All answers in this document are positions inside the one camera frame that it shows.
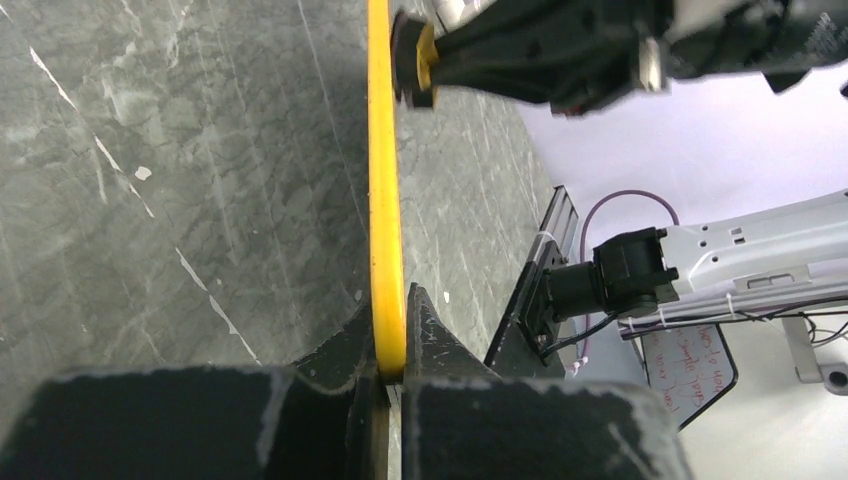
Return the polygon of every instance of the cable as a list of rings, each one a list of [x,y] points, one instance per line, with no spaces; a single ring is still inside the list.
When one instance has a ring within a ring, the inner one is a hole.
[[[569,345],[574,345],[574,344],[576,344],[577,342],[579,342],[580,340],[588,339],[588,338],[589,338],[589,337],[591,337],[592,335],[594,335],[594,334],[596,334],[596,333],[600,332],[601,330],[603,330],[603,328],[604,328],[604,327],[606,327],[607,325],[609,325],[610,323],[614,322],[616,318],[618,318],[618,315],[616,315],[616,314],[612,313],[612,314],[610,314],[610,315],[607,315],[607,317],[606,317],[606,318],[604,318],[604,319],[603,319],[603,320],[601,320],[600,322],[596,323],[596,324],[595,324],[592,328],[590,328],[590,329],[588,329],[588,330],[584,331],[583,333],[578,333],[578,334],[576,334],[576,335],[572,335],[572,336],[570,336],[570,337],[565,337],[565,338],[560,338],[560,339],[558,339],[558,340],[557,340],[557,341],[555,341],[554,343],[552,343],[552,344],[548,345],[548,346],[547,346],[544,350],[542,350],[542,352],[541,352],[541,356],[542,356],[543,358],[544,358],[544,357],[547,357],[548,355],[550,355],[550,354],[552,354],[552,353],[556,352],[557,350],[563,349],[563,348],[565,348],[565,347],[567,347],[567,346],[569,346]]]
[[[742,315],[745,318],[742,319],[728,319],[728,320],[716,320],[719,318],[727,317],[730,314],[723,313],[719,315],[691,315],[691,316],[680,316],[680,317],[672,317],[666,318],[665,323],[668,324],[676,324],[676,326],[687,326],[687,325],[700,325],[700,324],[713,324],[713,323],[742,323],[747,321],[768,321],[775,320],[778,318],[789,318],[789,317],[830,317],[834,315],[848,315],[848,310],[836,310],[831,312],[801,312],[801,313],[793,313],[787,314],[787,312],[791,310],[795,310],[798,308],[811,307],[822,303],[834,302],[834,301],[848,301],[848,297],[833,297],[833,298],[825,298],[821,300],[813,300],[810,302],[790,305],[788,307],[780,307],[777,310],[769,311],[768,313],[763,313],[757,315],[754,312],[735,312],[737,315]],[[643,323],[634,323],[634,327],[639,327],[640,330],[647,329],[655,326],[662,325],[660,321],[653,322],[643,322]]]
[[[619,190],[618,192],[611,193],[606,197],[602,198],[598,203],[589,210],[589,214],[586,215],[586,220],[583,222],[583,230],[580,232],[580,263],[586,261],[586,234],[589,232],[589,222],[592,221],[592,217],[595,216],[598,209],[601,208],[604,204],[609,202],[610,200],[618,197],[623,197],[626,195],[635,195],[639,197],[650,198],[651,200],[655,200],[660,203],[663,207],[665,207],[668,214],[671,215],[671,220],[675,225],[680,225],[680,218],[677,216],[677,212],[674,211],[674,207],[671,206],[668,201],[657,194],[647,192],[645,190]],[[610,317],[605,318],[601,323],[606,322]],[[584,333],[589,332],[589,324],[591,323],[591,318],[589,315],[583,319],[583,331]],[[581,354],[578,354],[577,358],[588,358],[589,357],[589,336],[587,335],[586,341],[583,342],[583,351]]]
[[[804,320],[810,324],[810,329],[807,330],[807,335],[810,337],[810,343],[816,342],[816,333],[819,331],[819,326],[816,325],[816,322],[813,321],[812,318],[806,313],[801,313],[801,316],[804,317]]]
[[[720,324],[730,324],[730,323],[742,323],[742,322],[750,322],[750,321],[771,321],[778,318],[792,318],[798,316],[804,316],[805,318],[808,316],[834,316],[834,315],[844,315],[845,311],[830,311],[830,312],[811,312],[811,313],[788,313],[793,310],[798,310],[801,308],[814,307],[816,305],[827,304],[831,302],[839,302],[839,301],[848,301],[848,296],[838,296],[838,297],[830,297],[818,300],[810,300],[807,302],[799,302],[788,306],[782,306],[777,308],[776,310],[772,310],[768,313],[761,315],[754,315],[751,312],[736,312],[737,315],[742,315],[744,318],[730,318],[727,320],[717,320],[722,317],[728,316],[728,314],[721,315],[705,315],[705,316],[689,316],[689,317],[674,317],[671,319],[665,319],[665,325],[660,326],[660,322],[650,322],[647,324],[636,324],[633,325],[633,328],[629,324],[628,325],[619,325],[619,333],[621,334],[622,339],[631,340],[633,338],[641,337],[643,335],[647,335],[649,333],[660,332],[664,330],[670,330],[672,328],[679,327],[688,327],[688,326],[696,326],[696,325],[720,325]],[[808,321],[817,329],[815,323],[808,319]],[[842,331],[848,329],[848,325],[845,325],[843,329],[840,330],[840,334]],[[828,343],[833,341],[832,337],[828,337],[825,339]]]
[[[839,340],[840,338],[845,338],[846,335],[848,335],[848,331],[846,331],[846,329],[848,329],[848,322],[845,322],[845,324],[842,325],[842,328],[833,332],[833,334],[831,336],[812,342],[813,348],[823,347],[823,346],[827,345],[828,343],[832,343],[832,342]]]

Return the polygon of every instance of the white wall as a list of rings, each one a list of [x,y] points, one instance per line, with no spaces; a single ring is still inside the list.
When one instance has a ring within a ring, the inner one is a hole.
[[[552,119],[547,107],[521,112],[578,212],[641,188],[668,199],[684,224],[701,223],[848,188],[845,81],[846,67],[816,72],[775,97],[759,76],[713,79],[583,120]],[[593,220],[590,245],[667,224],[650,200],[614,200]],[[725,333],[739,382],[682,434],[698,478],[843,477],[848,398],[798,383],[776,329],[742,324]],[[825,354],[848,359],[848,343]]]

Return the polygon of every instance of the yellow plastic stick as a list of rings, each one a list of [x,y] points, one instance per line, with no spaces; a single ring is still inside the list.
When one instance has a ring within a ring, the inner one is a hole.
[[[388,0],[368,0],[368,190],[371,304],[380,374],[400,381],[406,307],[400,232]]]

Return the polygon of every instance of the zip tie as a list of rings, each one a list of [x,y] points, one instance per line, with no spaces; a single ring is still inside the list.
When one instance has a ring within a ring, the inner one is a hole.
[[[572,363],[569,367],[566,368],[569,372],[571,372],[571,378],[577,376],[577,372],[580,371],[580,367],[589,363],[588,357],[582,357],[578,359],[576,362]]]
[[[536,234],[536,237],[537,237],[537,238],[538,238],[538,237],[547,237],[547,238],[550,238],[551,240],[553,240],[553,242],[554,242],[554,243],[556,243],[557,245],[559,245],[559,242],[557,242],[557,241],[556,241],[556,238],[554,238],[554,234],[552,234],[551,232],[549,232],[549,231],[547,231],[547,230],[542,230],[541,232],[537,233],[537,234]]]
[[[733,310],[733,300],[730,296],[730,292],[727,292],[727,309],[730,310],[730,316],[733,320],[736,320],[736,311]]]
[[[665,330],[665,333],[671,333],[671,330],[668,329],[668,325],[665,323],[665,314],[663,314],[662,307],[659,307],[657,310],[660,313],[660,323],[663,326],[663,330]]]

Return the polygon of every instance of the marble countertop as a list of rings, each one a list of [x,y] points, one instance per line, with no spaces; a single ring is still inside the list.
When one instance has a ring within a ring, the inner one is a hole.
[[[368,298],[364,0],[0,4],[0,432],[57,371],[288,363]],[[549,182],[501,99],[398,142],[407,280],[482,355]]]

